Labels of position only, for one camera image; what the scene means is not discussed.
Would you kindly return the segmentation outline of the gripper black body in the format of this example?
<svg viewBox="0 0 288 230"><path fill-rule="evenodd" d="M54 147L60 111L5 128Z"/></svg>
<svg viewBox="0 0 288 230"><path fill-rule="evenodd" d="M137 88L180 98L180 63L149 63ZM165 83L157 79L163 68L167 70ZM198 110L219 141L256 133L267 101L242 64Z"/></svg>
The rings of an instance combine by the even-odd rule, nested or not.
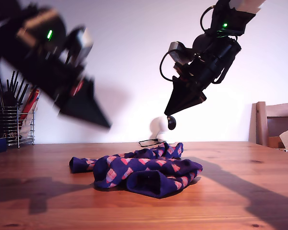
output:
<svg viewBox="0 0 288 230"><path fill-rule="evenodd" d="M202 92L222 74L222 58L213 54L174 54L175 92Z"/></svg>

